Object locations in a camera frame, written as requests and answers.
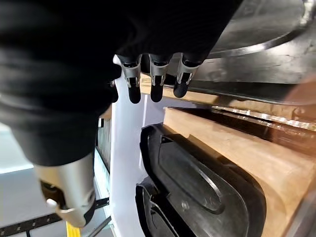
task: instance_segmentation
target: wooden board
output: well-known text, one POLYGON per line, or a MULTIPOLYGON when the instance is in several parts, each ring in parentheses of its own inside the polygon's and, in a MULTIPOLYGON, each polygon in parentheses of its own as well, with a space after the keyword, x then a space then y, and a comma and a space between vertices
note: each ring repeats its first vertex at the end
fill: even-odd
POLYGON ((110 120, 112 118, 112 105, 100 116, 104 120, 110 120))
MULTIPOLYGON (((142 74, 140 90, 143 94, 150 94, 151 79, 148 75, 142 74)), ((173 95, 173 89, 166 86, 163 89, 163 96, 178 99, 173 95)), ((209 95, 191 91, 188 91, 187 94, 181 98, 181 100, 232 107, 240 110, 251 110, 263 114, 284 117, 286 119, 295 119, 296 112, 299 110, 299 108, 296 106, 275 105, 251 100, 239 101, 228 96, 209 95)))
POLYGON ((284 236, 315 178, 316 158, 177 109, 166 109, 164 126, 211 156, 214 151, 220 153, 251 174, 267 202, 262 237, 284 236))

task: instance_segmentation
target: black fingertip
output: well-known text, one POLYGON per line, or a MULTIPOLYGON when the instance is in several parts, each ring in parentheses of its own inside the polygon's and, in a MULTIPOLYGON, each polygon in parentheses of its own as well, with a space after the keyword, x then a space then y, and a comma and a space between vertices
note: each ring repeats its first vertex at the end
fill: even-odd
POLYGON ((189 86, 185 82, 182 82, 181 84, 176 82, 174 84, 173 94, 177 98, 182 98, 183 96, 186 95, 188 88, 189 88, 189 86))
POLYGON ((150 98, 154 102, 159 102, 162 99, 163 86, 161 85, 152 85, 150 92, 150 98))
POLYGON ((129 99, 133 104, 138 104, 140 101, 140 88, 132 86, 131 88, 128 88, 128 95, 129 99))

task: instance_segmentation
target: robotic hand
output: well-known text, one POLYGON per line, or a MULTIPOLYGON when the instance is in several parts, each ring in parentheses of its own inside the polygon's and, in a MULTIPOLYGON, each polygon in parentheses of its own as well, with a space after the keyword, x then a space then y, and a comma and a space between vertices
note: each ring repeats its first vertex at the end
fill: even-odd
POLYGON ((241 2, 0 0, 0 121, 58 215, 75 227, 93 216, 97 120, 117 99, 121 74, 113 56, 138 103, 141 55, 149 54, 157 102, 170 58, 181 52, 174 93, 182 97, 241 2))

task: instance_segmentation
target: yellow marking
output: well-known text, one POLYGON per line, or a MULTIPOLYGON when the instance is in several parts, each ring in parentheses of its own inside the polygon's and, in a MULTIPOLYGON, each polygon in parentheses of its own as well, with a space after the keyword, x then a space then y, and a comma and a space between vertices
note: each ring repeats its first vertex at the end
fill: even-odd
POLYGON ((80 229, 73 227, 70 223, 66 222, 67 237, 81 237, 80 229))

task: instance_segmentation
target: wooden shelf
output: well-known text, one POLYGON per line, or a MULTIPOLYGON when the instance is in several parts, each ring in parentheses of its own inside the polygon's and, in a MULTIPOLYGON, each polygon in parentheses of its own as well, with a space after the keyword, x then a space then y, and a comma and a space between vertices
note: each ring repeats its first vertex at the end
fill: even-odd
POLYGON ((315 158, 177 109, 165 110, 164 126, 252 175, 267 202, 262 237, 285 235, 315 179, 315 158))

